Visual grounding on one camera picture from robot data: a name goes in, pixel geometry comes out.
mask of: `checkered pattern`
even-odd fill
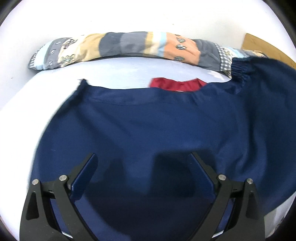
[[[219,44],[215,44],[215,45],[216,45],[219,55],[220,55],[220,61],[221,61],[220,71],[231,70],[231,60],[225,54],[224,48]]]

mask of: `patterned cloth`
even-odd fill
[[[33,54],[30,69],[44,70],[108,56],[160,57],[223,71],[230,75],[232,58],[262,56],[256,51],[222,47],[201,39],[166,32],[82,35],[48,42]]]

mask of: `navy blue garment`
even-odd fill
[[[98,239],[182,241],[215,198],[196,151],[216,173],[252,178],[267,214],[296,191],[296,71],[252,57],[233,59],[231,72],[196,92],[83,80],[46,128],[31,179],[55,180],[94,152],[76,205]]]

